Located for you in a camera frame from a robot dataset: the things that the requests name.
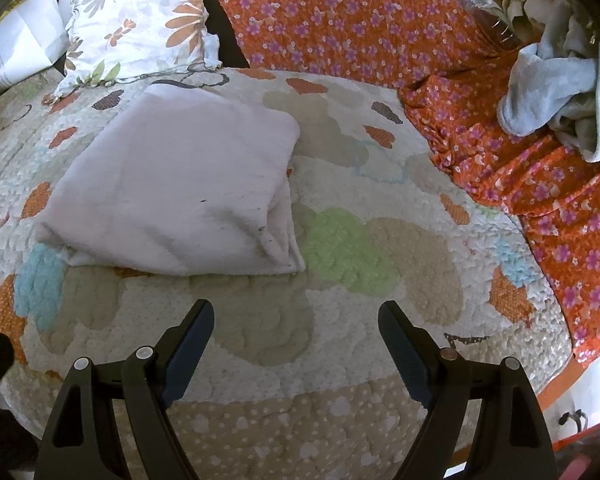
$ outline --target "metal screw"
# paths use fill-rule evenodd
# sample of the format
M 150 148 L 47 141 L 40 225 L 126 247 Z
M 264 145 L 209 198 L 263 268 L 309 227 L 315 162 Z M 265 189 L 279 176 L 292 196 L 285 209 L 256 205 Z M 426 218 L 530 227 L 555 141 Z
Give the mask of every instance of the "metal screw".
M 504 365 L 509 370 L 517 370 L 518 368 L 520 368 L 520 361 L 518 361 L 515 357 L 507 357 L 506 359 L 504 359 Z
M 150 346 L 143 346 L 136 351 L 136 357 L 138 359 L 148 359 L 154 354 L 154 349 Z
M 89 366 L 89 360 L 86 357 L 81 357 L 74 363 L 74 368 L 76 370 L 84 370 L 87 366 Z
M 443 348 L 440 351 L 440 357 L 442 357 L 446 361 L 455 361 L 458 359 L 458 352 L 453 348 Z

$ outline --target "patchwork quilt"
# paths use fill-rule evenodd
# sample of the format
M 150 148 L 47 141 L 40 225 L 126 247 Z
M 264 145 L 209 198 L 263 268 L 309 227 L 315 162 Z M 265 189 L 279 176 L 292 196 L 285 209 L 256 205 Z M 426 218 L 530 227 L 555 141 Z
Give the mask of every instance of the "patchwork quilt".
M 59 73 L 20 83 L 0 97 L 0 331 L 16 352 L 0 389 L 34 434 L 75 359 L 119 360 L 154 344 L 197 298 L 213 303 L 216 329 L 169 416 L 201 478 L 392 478 L 426 412 L 378 333 L 388 299 L 467 359 L 516 356 L 537 391 L 567 364 L 564 317 L 520 227 L 433 166 L 395 91 L 265 70 L 171 78 L 296 118 L 287 176 L 307 271 L 174 278 L 68 267 L 36 242 L 35 216 L 72 160 L 156 78 L 78 90 L 53 107 L 45 96 Z M 192 124 L 182 135 L 213 132 Z M 116 409 L 132 475 L 144 478 Z M 476 420 L 472 406 L 459 446 Z

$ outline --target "floral pillowcase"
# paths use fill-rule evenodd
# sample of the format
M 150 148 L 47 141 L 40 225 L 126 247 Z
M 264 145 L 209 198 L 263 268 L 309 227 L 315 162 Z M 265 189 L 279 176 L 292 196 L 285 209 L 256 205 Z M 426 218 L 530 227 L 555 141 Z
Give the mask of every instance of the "floral pillowcase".
M 82 85 L 220 66 L 203 0 L 72 0 L 72 6 L 67 75 L 56 99 Z

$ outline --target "orange floral fabric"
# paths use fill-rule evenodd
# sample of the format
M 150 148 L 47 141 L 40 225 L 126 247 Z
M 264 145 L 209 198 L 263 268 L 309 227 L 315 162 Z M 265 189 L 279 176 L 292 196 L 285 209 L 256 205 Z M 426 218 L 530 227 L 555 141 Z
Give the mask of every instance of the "orange floral fabric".
M 397 88 L 432 160 L 476 202 L 520 215 L 576 358 L 600 354 L 600 163 L 547 130 L 509 137 L 495 108 L 518 53 L 455 0 L 219 0 L 253 68 Z

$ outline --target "crumpled cloth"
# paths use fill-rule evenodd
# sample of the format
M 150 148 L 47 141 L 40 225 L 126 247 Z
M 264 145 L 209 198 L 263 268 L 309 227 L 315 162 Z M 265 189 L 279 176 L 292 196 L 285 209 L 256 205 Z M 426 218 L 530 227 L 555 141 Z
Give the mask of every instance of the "crumpled cloth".
M 498 103 L 498 122 L 508 134 L 524 137 L 547 123 L 570 128 L 573 121 L 565 121 L 567 118 L 595 115 L 594 107 L 587 103 L 594 99 L 593 94 L 586 98 L 582 94 L 596 88 L 598 61 L 580 57 L 587 45 L 579 27 L 570 25 L 573 16 L 567 0 L 556 0 L 540 42 L 520 50 L 509 77 L 509 91 Z
M 523 40 L 509 91 L 497 109 L 508 134 L 527 136 L 547 124 L 560 142 L 600 161 L 600 43 L 578 0 L 504 0 L 504 10 Z
M 37 215 L 71 265 L 157 274 L 304 270 L 286 169 L 287 113 L 173 81 L 152 84 L 98 134 Z

